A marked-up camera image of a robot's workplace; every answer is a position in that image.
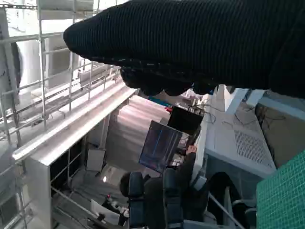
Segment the black knitted gloved right hand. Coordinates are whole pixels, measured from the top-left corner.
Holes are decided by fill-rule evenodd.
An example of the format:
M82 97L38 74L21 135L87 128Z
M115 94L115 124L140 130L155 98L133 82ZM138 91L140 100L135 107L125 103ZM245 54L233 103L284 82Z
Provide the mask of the black knitted gloved right hand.
M71 25L63 39L85 59L119 66L145 95L224 84L305 96L302 0L131 0Z

